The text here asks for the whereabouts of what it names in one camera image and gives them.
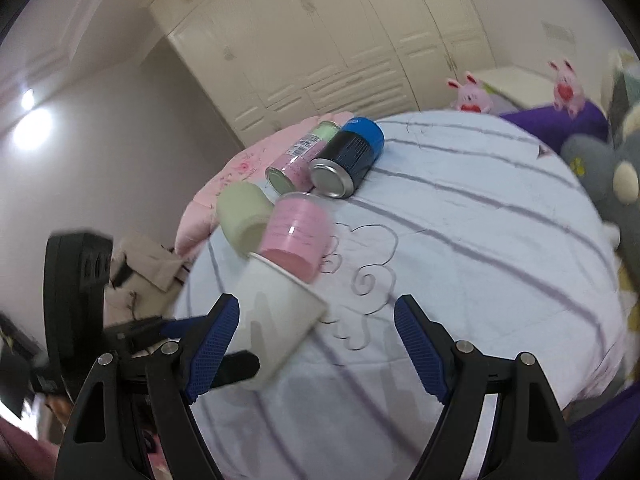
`blue lid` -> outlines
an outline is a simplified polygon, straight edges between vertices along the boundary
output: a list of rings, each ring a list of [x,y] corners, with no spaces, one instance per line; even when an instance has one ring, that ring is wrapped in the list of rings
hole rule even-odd
[[[382,148],[385,145],[385,136],[380,126],[375,122],[365,117],[354,117],[348,120],[341,130],[344,132],[353,132],[361,136],[369,143],[376,158],[378,158],[378,155],[382,152]]]

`white desk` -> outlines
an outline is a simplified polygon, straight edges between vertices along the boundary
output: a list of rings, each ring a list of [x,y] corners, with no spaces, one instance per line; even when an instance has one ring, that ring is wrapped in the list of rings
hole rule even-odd
[[[537,108],[554,100],[554,82],[518,66],[504,66],[474,75],[521,108]]]

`white wardrobe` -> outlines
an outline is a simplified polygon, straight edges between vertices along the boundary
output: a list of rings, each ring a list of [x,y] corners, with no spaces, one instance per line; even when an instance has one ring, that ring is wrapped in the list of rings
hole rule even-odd
[[[151,11],[246,146],[340,110],[441,108],[495,66],[471,0],[155,0]]]

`white bedsheet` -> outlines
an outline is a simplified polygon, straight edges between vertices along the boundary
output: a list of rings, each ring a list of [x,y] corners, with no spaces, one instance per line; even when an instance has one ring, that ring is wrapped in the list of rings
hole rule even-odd
[[[324,323],[263,391],[228,386],[193,406],[227,479],[408,478],[441,406],[394,328],[401,294],[485,354],[535,354],[561,407],[600,393],[620,364],[612,250],[556,155],[538,158],[537,139],[479,114],[379,124],[376,167],[348,201],[326,200],[337,226],[314,283],[330,302]],[[215,231],[177,317],[206,314],[244,265]],[[493,406],[485,402],[464,478],[479,472]]]

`pink can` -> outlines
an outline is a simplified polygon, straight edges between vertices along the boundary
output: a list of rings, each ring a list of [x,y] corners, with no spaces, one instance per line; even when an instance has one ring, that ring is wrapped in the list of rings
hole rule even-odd
[[[322,121],[308,134],[280,155],[265,171],[267,180],[278,193],[310,191],[314,186],[309,163],[334,138],[340,126]]]
[[[258,252],[310,283],[318,272],[333,227],[321,199],[304,192],[289,193],[276,202]]]

